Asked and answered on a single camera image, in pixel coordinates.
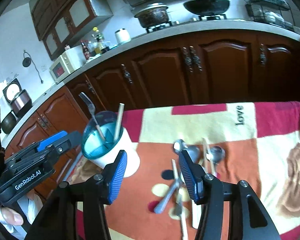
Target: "yellow dot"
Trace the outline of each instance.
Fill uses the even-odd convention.
[[[169,190],[169,186],[166,184],[156,184],[152,187],[151,191],[158,197],[164,197]]]
[[[189,193],[188,193],[188,191],[187,191],[187,189],[186,188],[181,188],[180,190],[179,190],[179,192],[180,192],[180,194],[182,195],[182,201],[183,202],[187,202],[187,201],[189,201],[190,200],[190,196],[189,196]]]
[[[169,211],[168,211],[169,217],[171,217],[172,219],[175,219],[175,220],[180,220],[180,217],[175,215],[174,209],[175,209],[174,207],[169,209]],[[190,211],[185,207],[182,207],[182,210],[184,211],[186,218],[188,218]]]

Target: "table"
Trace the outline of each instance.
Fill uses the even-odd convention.
[[[300,103],[259,102],[161,107],[125,111],[122,121],[140,157],[140,167],[125,178],[118,198],[106,208],[113,240],[180,239],[180,221],[172,215],[174,197],[162,214],[151,212],[172,180],[162,178],[177,159],[172,143],[183,139],[201,150],[202,137],[226,151],[216,167],[218,178],[250,183],[277,227],[282,240],[300,236]],[[98,168],[85,158],[68,179],[86,180]],[[78,233],[84,238],[82,204]],[[187,228],[194,239],[191,202]],[[227,239],[229,205],[225,203],[222,240]]]

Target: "red dot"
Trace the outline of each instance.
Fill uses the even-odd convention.
[[[154,208],[158,205],[159,201],[155,200],[155,201],[151,201],[149,204],[148,204],[148,210],[150,212],[154,212]]]

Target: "microwave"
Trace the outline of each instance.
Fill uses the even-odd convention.
[[[62,53],[51,65],[50,73],[53,79],[59,83],[85,63],[86,58],[83,54],[82,46],[79,45]]]

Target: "finger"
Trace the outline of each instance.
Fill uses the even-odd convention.
[[[21,226],[23,224],[22,216],[11,208],[2,207],[1,214],[4,220],[13,226]]]
[[[34,200],[34,194],[35,194],[35,191],[34,191],[34,189],[32,189],[32,190],[30,190],[27,194],[26,194],[26,196],[28,197],[28,199],[30,199],[30,200]]]

